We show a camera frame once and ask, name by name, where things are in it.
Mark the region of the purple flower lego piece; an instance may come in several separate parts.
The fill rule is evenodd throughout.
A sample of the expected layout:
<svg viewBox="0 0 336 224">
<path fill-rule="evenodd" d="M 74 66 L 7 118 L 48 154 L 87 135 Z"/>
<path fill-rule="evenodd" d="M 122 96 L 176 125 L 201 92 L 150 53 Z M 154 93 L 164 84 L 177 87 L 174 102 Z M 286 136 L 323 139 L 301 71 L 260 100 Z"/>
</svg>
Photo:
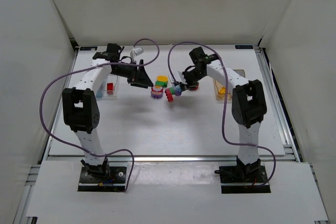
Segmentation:
<svg viewBox="0 0 336 224">
<path fill-rule="evenodd" d="M 180 86 L 175 86 L 174 87 L 174 95 L 175 96 L 180 96 L 182 94 L 182 89 L 181 89 L 181 87 Z"/>
</svg>

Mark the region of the red comb lego brick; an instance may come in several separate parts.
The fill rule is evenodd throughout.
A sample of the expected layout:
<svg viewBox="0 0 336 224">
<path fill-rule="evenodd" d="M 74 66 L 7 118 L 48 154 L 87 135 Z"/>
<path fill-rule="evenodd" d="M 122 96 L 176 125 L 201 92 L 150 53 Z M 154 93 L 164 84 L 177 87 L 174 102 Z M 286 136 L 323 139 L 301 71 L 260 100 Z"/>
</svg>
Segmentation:
<svg viewBox="0 0 336 224">
<path fill-rule="evenodd" d="M 170 92 L 169 88 L 168 89 L 165 89 L 165 95 L 166 95 L 166 98 L 168 100 L 168 102 L 173 102 L 174 98 L 173 98 L 173 94 Z"/>
</svg>

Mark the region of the small red lego brick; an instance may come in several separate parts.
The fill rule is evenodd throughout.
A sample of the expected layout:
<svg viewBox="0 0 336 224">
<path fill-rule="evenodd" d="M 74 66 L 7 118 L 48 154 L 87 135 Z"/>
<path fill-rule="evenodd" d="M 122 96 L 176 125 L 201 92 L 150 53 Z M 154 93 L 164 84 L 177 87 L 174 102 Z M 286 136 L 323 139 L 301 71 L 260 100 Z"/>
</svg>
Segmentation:
<svg viewBox="0 0 336 224">
<path fill-rule="evenodd" d="M 107 83 L 107 93 L 113 93 L 114 92 L 114 84 L 113 82 Z"/>
</svg>

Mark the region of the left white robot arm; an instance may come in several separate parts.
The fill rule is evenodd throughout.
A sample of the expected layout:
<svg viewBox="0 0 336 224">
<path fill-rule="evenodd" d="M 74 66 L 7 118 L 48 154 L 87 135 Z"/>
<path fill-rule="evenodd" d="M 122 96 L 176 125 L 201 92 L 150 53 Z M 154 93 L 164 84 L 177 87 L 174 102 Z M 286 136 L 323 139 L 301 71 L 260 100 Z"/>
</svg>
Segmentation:
<svg viewBox="0 0 336 224">
<path fill-rule="evenodd" d="M 109 176 L 108 159 L 97 132 L 100 112 L 96 94 L 110 74 L 125 77 L 134 87 L 152 87 L 153 82 L 143 64 L 142 59 L 138 62 L 120 62 L 120 50 L 97 52 L 92 57 L 92 69 L 86 71 L 75 86 L 65 88 L 62 92 L 64 123 L 75 133 L 80 146 L 85 149 L 85 159 L 81 162 L 86 172 L 96 179 L 106 180 Z"/>
</svg>

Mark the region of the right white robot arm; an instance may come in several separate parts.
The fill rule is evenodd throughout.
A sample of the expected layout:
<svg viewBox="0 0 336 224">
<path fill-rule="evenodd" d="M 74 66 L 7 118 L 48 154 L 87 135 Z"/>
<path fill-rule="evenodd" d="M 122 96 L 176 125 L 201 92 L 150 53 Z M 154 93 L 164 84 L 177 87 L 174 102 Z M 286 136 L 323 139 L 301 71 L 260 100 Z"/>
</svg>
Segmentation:
<svg viewBox="0 0 336 224">
<path fill-rule="evenodd" d="M 223 64 L 217 54 L 207 55 L 202 47 L 194 48 L 189 56 L 192 69 L 180 72 L 179 89 L 192 90 L 206 76 L 218 81 L 231 94 L 232 116 L 238 124 L 239 147 L 236 166 L 226 176 L 242 181 L 259 171 L 258 137 L 261 122 L 267 113 L 263 85 L 259 80 L 248 80 Z"/>
</svg>

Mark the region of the yellow rounded lego brick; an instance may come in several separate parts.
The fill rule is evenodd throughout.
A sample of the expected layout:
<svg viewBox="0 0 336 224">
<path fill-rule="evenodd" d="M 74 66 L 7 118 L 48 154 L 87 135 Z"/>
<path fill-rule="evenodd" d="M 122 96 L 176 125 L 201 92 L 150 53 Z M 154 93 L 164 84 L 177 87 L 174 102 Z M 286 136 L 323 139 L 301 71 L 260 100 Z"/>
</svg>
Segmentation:
<svg viewBox="0 0 336 224">
<path fill-rule="evenodd" d="M 168 82 L 169 79 L 167 76 L 160 75 L 160 76 L 157 76 L 156 80 L 159 82 Z"/>
</svg>

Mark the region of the amber transparent container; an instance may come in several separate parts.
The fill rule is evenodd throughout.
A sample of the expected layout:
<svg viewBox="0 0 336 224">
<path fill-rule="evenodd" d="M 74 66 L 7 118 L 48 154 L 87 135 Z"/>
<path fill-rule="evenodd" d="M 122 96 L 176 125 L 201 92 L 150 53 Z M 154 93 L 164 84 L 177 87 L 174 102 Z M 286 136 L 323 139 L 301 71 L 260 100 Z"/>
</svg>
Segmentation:
<svg viewBox="0 0 336 224">
<path fill-rule="evenodd" d="M 244 69 L 234 69 L 242 77 L 246 77 Z M 213 79 L 215 98 L 219 102 L 224 102 L 226 88 L 221 85 L 217 80 Z"/>
</svg>

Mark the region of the clear transparent container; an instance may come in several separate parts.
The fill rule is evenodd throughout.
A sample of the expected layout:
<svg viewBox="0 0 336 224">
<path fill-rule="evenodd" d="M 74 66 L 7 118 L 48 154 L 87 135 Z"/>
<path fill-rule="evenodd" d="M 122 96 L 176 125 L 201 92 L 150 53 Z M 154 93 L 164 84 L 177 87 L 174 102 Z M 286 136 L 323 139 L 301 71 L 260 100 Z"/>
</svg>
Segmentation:
<svg viewBox="0 0 336 224">
<path fill-rule="evenodd" d="M 121 78 L 119 76 L 109 74 L 100 86 L 102 99 L 115 99 L 118 93 L 118 87 Z"/>
</svg>

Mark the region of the blue container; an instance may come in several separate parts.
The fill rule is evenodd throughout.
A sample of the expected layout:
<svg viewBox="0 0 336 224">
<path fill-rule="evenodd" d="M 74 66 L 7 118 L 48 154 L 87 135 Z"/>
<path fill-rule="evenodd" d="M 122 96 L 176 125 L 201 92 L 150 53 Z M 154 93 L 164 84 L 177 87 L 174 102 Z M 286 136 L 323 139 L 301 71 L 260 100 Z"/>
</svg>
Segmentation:
<svg viewBox="0 0 336 224">
<path fill-rule="evenodd" d="M 102 98 L 103 97 L 103 93 L 101 92 L 101 90 L 98 90 L 96 93 L 96 98 Z"/>
</svg>

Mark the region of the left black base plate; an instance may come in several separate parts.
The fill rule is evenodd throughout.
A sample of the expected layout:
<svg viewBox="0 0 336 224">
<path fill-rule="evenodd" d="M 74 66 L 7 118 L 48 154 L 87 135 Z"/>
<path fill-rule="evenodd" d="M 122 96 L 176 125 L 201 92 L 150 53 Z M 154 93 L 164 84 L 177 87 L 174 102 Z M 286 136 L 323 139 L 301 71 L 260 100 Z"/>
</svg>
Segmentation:
<svg viewBox="0 0 336 224">
<path fill-rule="evenodd" d="M 124 193 L 127 185 L 127 171 L 126 166 L 109 166 L 105 174 L 100 176 L 82 166 L 77 191 Z"/>
</svg>

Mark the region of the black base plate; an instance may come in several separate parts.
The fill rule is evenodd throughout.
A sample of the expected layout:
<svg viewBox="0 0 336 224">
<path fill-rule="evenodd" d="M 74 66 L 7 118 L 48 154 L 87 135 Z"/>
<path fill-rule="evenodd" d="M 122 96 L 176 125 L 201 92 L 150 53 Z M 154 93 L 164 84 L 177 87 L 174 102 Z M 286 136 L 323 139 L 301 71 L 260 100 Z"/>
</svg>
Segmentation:
<svg viewBox="0 0 336 224">
<path fill-rule="evenodd" d="M 77 191 L 124 193 L 127 185 L 127 171 L 126 166 L 109 166 L 105 174 L 100 176 L 82 166 Z"/>
<path fill-rule="evenodd" d="M 245 175 L 238 166 L 220 166 L 214 171 L 219 176 L 222 194 L 268 194 L 269 184 L 262 185 L 268 179 L 264 165 Z"/>
</svg>

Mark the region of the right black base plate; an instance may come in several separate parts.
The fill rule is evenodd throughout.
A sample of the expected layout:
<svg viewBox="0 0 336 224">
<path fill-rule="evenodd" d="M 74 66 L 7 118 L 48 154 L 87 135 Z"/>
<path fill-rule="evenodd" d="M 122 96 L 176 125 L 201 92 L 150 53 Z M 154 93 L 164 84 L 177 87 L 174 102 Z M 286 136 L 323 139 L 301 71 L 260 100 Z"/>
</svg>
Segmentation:
<svg viewBox="0 0 336 224">
<path fill-rule="evenodd" d="M 214 171 L 219 176 L 222 194 L 268 194 L 269 184 L 262 185 L 268 179 L 264 165 L 245 175 L 238 166 L 220 166 Z"/>
</svg>

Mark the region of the aluminium table frame rail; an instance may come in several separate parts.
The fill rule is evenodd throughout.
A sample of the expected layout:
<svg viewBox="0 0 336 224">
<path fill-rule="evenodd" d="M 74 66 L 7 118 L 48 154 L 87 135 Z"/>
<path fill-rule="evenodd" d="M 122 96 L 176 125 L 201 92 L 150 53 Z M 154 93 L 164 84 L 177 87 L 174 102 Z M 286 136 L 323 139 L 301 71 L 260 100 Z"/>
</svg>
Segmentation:
<svg viewBox="0 0 336 224">
<path fill-rule="evenodd" d="M 275 115 L 279 133 L 285 150 L 291 150 L 289 153 L 296 162 L 303 162 L 300 147 L 296 140 L 295 131 L 287 113 L 287 109 L 282 98 L 280 88 L 274 75 L 271 63 L 268 59 L 265 48 L 255 46 L 255 53 L 260 66 L 266 89 L 268 92 L 270 104 Z"/>
</svg>

